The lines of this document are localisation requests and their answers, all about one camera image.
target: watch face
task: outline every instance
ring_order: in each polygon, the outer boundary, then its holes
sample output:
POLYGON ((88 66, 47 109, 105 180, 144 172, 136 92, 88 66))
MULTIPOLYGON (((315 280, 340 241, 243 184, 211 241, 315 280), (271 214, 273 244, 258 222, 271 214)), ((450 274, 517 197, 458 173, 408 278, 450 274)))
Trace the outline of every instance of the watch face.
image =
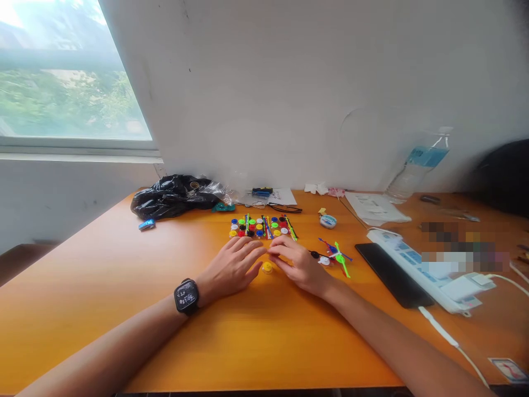
POLYGON ((176 304, 179 310, 185 310, 197 300, 197 288, 191 280, 186 281, 176 290, 176 304))

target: hand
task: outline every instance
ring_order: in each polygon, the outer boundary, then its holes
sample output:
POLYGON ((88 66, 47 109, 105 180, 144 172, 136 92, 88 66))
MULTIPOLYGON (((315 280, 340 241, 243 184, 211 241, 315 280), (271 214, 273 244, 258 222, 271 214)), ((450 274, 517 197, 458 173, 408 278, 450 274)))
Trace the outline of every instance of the hand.
POLYGON ((263 243, 250 237, 233 237, 228 241, 195 280, 198 306, 204 307, 245 289, 259 274, 263 262, 255 264, 255 261, 265 252, 263 243))
POLYGON ((270 260, 285 272, 298 287, 320 298, 333 286, 335 278, 314 259, 307 248, 298 244, 289 236, 274 238, 270 243, 270 260), (293 266, 287 264, 279 255, 290 259, 293 266))

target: black smartwatch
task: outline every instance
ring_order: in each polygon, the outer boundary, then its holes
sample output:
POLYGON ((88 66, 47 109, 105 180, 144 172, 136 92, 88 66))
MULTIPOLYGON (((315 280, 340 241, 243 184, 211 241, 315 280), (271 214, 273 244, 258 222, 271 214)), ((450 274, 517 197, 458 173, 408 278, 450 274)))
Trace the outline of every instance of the black smartwatch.
POLYGON ((198 297, 196 282, 186 278, 175 289, 176 310, 190 317, 198 310, 198 297))

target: water bottle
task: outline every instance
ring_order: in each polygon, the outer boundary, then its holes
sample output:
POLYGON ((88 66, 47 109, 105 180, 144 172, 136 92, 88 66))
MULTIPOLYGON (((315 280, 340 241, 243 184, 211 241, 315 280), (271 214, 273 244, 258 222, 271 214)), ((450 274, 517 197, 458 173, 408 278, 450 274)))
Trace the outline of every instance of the water bottle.
POLYGON ((445 158, 452 130, 452 127, 441 127, 436 133, 429 132, 424 142, 409 154, 404 168, 391 181, 384 196, 395 204, 402 204, 409 199, 426 174, 445 158))

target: bottle label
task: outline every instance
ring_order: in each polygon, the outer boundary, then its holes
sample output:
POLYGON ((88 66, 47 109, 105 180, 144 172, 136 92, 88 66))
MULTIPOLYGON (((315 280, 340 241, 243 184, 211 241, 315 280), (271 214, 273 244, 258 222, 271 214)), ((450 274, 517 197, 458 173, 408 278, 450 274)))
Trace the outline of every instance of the bottle label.
POLYGON ((420 165, 421 167, 428 168, 437 167, 447 153, 447 149, 417 146, 409 154, 406 164, 420 165))

